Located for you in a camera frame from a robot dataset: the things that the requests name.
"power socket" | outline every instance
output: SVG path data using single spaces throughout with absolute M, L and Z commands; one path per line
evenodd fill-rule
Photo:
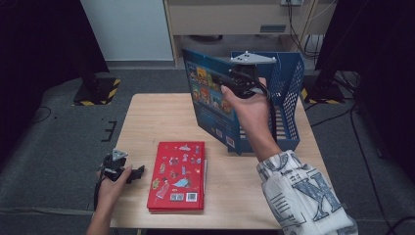
M 304 1 L 303 0 L 281 0 L 281 6 L 288 6 L 289 2 L 291 2 L 292 6 L 301 6 Z

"gray floor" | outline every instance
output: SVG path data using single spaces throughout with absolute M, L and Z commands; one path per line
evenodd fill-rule
M 188 48 L 217 57 L 226 57 L 229 50 L 243 49 L 241 44 L 245 42 L 248 43 L 246 50 L 281 50 L 276 38 L 268 39 L 261 41 L 261 48 L 249 47 L 258 44 L 254 43 L 254 37 L 240 40 L 225 36 L 221 42 L 185 38 L 185 43 Z M 307 61 L 306 64 L 308 72 L 313 73 L 313 63 Z M 0 175 L 0 208 L 3 211 L 42 208 L 90 212 L 94 169 L 115 146 L 131 97 L 136 93 L 188 92 L 186 74 L 180 66 L 112 70 L 112 74 L 119 77 L 121 83 L 107 106 L 73 106 L 72 98 L 80 79 L 45 93 L 42 106 L 50 109 L 50 115 L 47 108 L 38 110 L 33 122 L 42 121 L 27 130 Z M 306 113 L 310 123 L 316 123 L 343 113 L 353 104 L 352 100 L 347 100 L 339 105 L 317 105 Z M 415 215 L 415 185 L 393 160 L 378 158 L 377 147 L 362 117 L 353 114 L 353 120 L 386 217 L 395 223 L 400 218 Z M 109 121 L 116 121 L 115 133 L 110 142 L 102 142 L 109 137 L 106 132 L 112 127 Z M 349 115 L 315 126 L 313 133 L 337 195 L 348 206 L 349 215 L 356 219 L 359 233 L 386 234 L 388 227 L 377 204 Z M 0 213 L 0 234 L 83 234 L 89 220 L 90 215 Z M 414 234 L 413 231 L 415 223 L 406 222 L 395 234 Z M 136 234 L 136 230 L 120 229 L 118 233 Z

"sleeve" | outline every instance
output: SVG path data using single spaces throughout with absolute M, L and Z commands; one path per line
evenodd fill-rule
M 259 163 L 256 170 L 266 202 L 285 234 L 358 234 L 324 175 L 302 164 L 293 151 Z

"wall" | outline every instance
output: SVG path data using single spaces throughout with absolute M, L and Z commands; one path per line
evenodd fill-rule
M 173 61 L 162 0 L 81 0 L 106 61 Z

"table top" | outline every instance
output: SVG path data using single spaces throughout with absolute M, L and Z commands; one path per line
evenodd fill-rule
M 302 103 L 296 107 L 300 143 L 296 154 L 330 181 Z M 201 213 L 156 213 L 147 209 L 158 144 L 205 141 L 207 182 Z M 111 227 L 186 229 L 280 229 L 268 207 L 256 172 L 254 154 L 238 156 L 198 127 L 190 93 L 137 94 L 132 100 L 116 147 L 128 153 L 126 165 L 145 165 L 141 179 L 126 185 Z

